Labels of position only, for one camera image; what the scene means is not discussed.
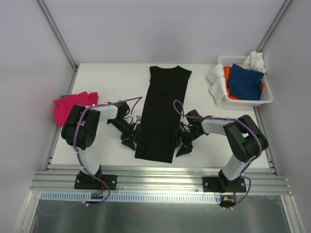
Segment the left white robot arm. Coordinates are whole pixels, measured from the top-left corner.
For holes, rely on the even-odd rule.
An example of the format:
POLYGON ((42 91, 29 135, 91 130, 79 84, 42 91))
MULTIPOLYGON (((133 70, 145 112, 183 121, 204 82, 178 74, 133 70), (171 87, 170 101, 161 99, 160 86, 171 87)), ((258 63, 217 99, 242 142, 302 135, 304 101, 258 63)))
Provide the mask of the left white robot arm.
POLYGON ((90 188, 98 188, 102 183, 101 166, 97 162, 92 147, 100 122, 112 124, 121 132, 121 143, 135 150, 138 142, 135 129, 140 122, 133 116, 125 101, 84 107, 74 105, 61 131, 61 137, 72 147, 80 163, 80 174, 86 175, 85 182, 90 188))

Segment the black t shirt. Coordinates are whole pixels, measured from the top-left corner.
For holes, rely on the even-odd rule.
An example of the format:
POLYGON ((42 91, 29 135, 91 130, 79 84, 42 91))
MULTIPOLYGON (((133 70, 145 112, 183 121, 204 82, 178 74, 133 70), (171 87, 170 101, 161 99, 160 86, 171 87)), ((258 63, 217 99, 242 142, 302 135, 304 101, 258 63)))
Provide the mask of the black t shirt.
POLYGON ((150 67, 150 85, 140 122, 145 146, 144 149, 137 146, 136 159, 164 163, 173 161, 174 152, 169 152, 169 147, 181 118, 173 107, 173 101, 184 102, 191 74, 192 71, 180 66, 150 67))

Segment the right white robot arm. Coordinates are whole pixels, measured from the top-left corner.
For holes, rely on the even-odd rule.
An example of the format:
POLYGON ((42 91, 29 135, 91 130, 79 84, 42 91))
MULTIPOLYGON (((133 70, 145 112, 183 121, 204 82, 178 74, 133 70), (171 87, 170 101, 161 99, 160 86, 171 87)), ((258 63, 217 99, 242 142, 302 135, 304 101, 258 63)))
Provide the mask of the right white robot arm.
POLYGON ((238 119, 199 115, 191 110, 185 115, 188 126, 181 122, 177 131, 174 148, 179 147, 176 157, 192 152, 192 142, 203 135, 218 134, 226 136, 232 156, 220 170, 217 185, 222 191, 229 191, 235 180, 268 148, 268 141, 249 115, 238 119))

